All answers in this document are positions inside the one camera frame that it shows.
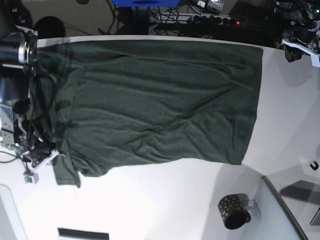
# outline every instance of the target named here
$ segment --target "dark green t-shirt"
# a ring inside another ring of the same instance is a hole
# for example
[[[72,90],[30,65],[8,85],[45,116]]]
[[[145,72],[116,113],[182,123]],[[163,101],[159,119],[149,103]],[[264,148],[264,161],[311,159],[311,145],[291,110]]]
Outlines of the dark green t-shirt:
[[[260,48],[201,41],[108,40],[38,51],[55,82],[44,133],[66,156],[58,184],[78,172],[181,158],[241,164],[257,117]],[[41,80],[46,103],[53,85]]]

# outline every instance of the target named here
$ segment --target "black bracket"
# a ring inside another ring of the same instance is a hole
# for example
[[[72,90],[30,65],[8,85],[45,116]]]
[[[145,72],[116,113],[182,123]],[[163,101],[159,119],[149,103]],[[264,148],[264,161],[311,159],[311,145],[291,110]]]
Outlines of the black bracket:
[[[313,161],[313,163],[311,163],[310,164],[310,167],[314,170],[314,171],[316,171],[318,168],[319,168],[319,164],[316,162],[316,161]]]

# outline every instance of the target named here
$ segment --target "floor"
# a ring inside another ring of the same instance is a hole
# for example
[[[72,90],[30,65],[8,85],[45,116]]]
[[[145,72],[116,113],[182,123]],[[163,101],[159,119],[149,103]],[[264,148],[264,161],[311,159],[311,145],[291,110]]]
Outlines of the floor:
[[[229,14],[237,2],[250,3],[256,7],[261,7],[265,4],[265,1],[266,0],[226,0],[221,13],[225,15]],[[55,16],[63,22],[68,23],[69,28],[66,31],[67,37],[86,35],[83,32],[71,29],[73,27],[70,25],[91,35],[101,35],[98,28],[107,32],[113,21],[112,12],[105,0],[91,0],[87,5],[80,5],[76,0],[22,0],[22,3],[30,11],[34,23],[46,16]],[[162,7],[161,11],[165,11],[166,9],[166,7]],[[182,6],[179,12],[192,13],[192,10],[188,9],[187,6]],[[117,24],[115,23],[110,33],[114,34],[116,31]]]

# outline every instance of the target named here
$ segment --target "white table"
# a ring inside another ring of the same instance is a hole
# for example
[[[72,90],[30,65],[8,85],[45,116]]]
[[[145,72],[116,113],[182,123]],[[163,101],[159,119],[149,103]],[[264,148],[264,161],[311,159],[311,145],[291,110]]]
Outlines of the white table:
[[[140,39],[226,43],[200,38],[114,35],[39,40],[38,46]],[[319,69],[312,67],[307,56],[288,63],[283,51],[262,48],[257,121],[243,166],[184,159],[119,167],[99,178],[81,177],[82,186],[77,189],[57,186],[50,166],[40,172],[40,181],[34,187],[24,184],[23,168],[18,162],[3,164],[0,184],[11,189],[28,238],[56,240],[57,227],[61,227],[107,232],[111,240],[204,240],[204,227],[210,219],[216,224],[219,239],[224,240],[228,230],[220,216],[208,216],[223,196],[245,193],[254,199],[262,175],[296,166],[304,171],[295,179],[304,177],[306,172],[315,175],[308,165],[314,160],[320,138]],[[318,207],[305,204],[303,208],[313,211]],[[315,240],[320,228],[305,232]]]

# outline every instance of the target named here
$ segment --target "black cable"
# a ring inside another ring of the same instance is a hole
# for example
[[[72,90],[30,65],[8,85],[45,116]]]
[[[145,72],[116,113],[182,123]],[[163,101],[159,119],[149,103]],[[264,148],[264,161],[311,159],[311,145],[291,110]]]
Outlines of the black cable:
[[[52,91],[52,95],[51,95],[51,98],[49,100],[49,103],[47,106],[44,105],[45,103],[45,100],[44,100],[44,96],[42,97],[42,100],[40,101],[40,104],[42,105],[41,108],[42,108],[42,114],[40,116],[37,116],[35,119],[34,119],[34,122],[37,123],[40,119],[42,119],[43,117],[49,117],[49,111],[50,109],[52,108],[53,104],[54,104],[54,101],[55,101],[55,97],[56,97],[56,94],[57,94],[57,89],[56,89],[56,83],[55,81],[53,80],[52,77],[50,77],[49,75],[37,75],[33,81],[35,81],[35,87],[36,87],[36,90],[37,92],[40,94],[40,84],[39,84],[39,81],[41,79],[44,79],[44,78],[48,78],[51,83],[52,83],[52,86],[53,86],[53,91]]]
[[[26,162],[24,162],[22,159],[21,159],[21,161],[22,161],[22,164],[25,168],[25,172],[30,175],[31,171],[30,171],[30,168],[28,167],[28,164]]]
[[[173,18],[172,16],[169,17],[168,15],[165,15],[165,14],[159,12],[157,9],[154,9],[154,10],[155,10],[157,13],[159,13],[159,16],[160,16],[160,15],[164,15],[164,16],[168,17],[169,19],[174,20],[175,22],[177,21],[177,18]],[[180,20],[180,22],[178,21],[179,24],[180,24],[181,22],[187,22],[187,20]]]
[[[177,13],[175,12],[171,12],[174,16],[175,16],[175,19],[173,17],[170,17],[170,19],[174,20],[177,24],[181,24],[181,22],[187,22],[188,20],[178,20],[178,17],[180,15],[178,15]]]
[[[291,8],[288,8],[284,4],[277,5],[275,2],[274,2],[274,7],[276,9],[282,11],[283,13],[293,13],[299,9],[298,6],[292,6]]]
[[[162,13],[160,12],[160,7],[158,7],[158,12],[159,12],[159,17],[160,17],[161,23],[163,24],[164,22],[162,21]],[[169,17],[170,17],[170,13],[169,13],[169,16],[167,16],[167,19],[166,19],[165,23],[168,22]]]
[[[114,11],[114,17],[115,17],[115,19],[116,19],[118,22],[122,23],[122,24],[126,24],[126,22],[120,21],[119,18],[118,18],[118,16],[116,15],[116,12],[119,12],[119,8],[114,7],[114,10],[113,10],[113,11]]]
[[[158,36],[158,35],[161,35],[161,33],[158,31],[158,30],[153,30],[155,33],[156,33],[156,35]]]
[[[170,18],[170,15],[171,15],[171,13],[172,13],[172,7],[170,7],[169,9],[170,9],[170,10],[169,10],[169,16],[166,18],[165,24],[168,22],[168,20],[169,20],[169,18]]]
[[[108,3],[110,11],[112,13],[112,23],[111,23],[111,25],[110,25],[110,27],[109,27],[109,29],[107,31],[107,34],[110,35],[110,31],[111,31],[111,29],[112,29],[112,27],[113,27],[113,25],[115,24],[115,21],[116,21],[116,14],[115,14],[114,10],[112,9],[112,6],[111,6],[111,3],[109,2],[109,0],[106,0],[106,2]]]
[[[176,17],[176,23],[178,23],[178,18],[180,17],[180,13],[178,11],[178,8],[176,8],[175,10],[176,10],[176,13],[178,14],[178,16]]]
[[[305,9],[307,12],[311,13],[312,15],[316,15],[316,18],[314,18],[313,20],[319,20],[319,16],[312,11],[312,9],[310,9],[309,7],[306,7],[306,2],[305,1],[300,1],[300,0],[294,0],[298,5],[300,5],[300,7],[302,7],[303,9]]]
[[[0,161],[0,164],[9,164],[9,163],[12,163],[13,161],[15,161],[15,160],[17,160],[17,159],[21,159],[21,158],[20,158],[20,155],[19,155],[19,156],[16,156],[16,155],[13,155],[13,154],[11,154],[11,153],[9,153],[9,152],[6,152],[6,151],[0,151],[0,153],[2,153],[2,154],[7,154],[7,155],[10,155],[10,156],[14,157],[14,159],[9,160],[9,161]]]
[[[87,35],[89,35],[89,36],[92,36],[92,34],[86,32],[86,31],[83,31],[82,29],[80,29],[80,28],[78,28],[78,27],[76,27],[76,26],[74,26],[74,25],[72,25],[72,24],[70,24],[70,23],[67,23],[67,22],[65,22],[65,21],[62,21],[62,22],[64,23],[64,26],[65,26],[67,29],[72,29],[72,30],[75,30],[75,31],[79,31],[79,32],[81,32],[81,33],[83,33],[83,34],[87,34]]]
[[[29,151],[30,151],[30,149],[29,149],[30,134],[31,134],[32,122],[33,122],[33,119],[34,119],[34,114],[36,112],[36,101],[37,101],[37,95],[35,97],[33,97],[31,91],[30,91],[30,95],[31,95],[31,98],[32,98],[32,101],[33,101],[33,109],[32,109],[31,117],[30,117],[30,121],[29,121],[28,132],[26,134],[27,148],[28,148]]]

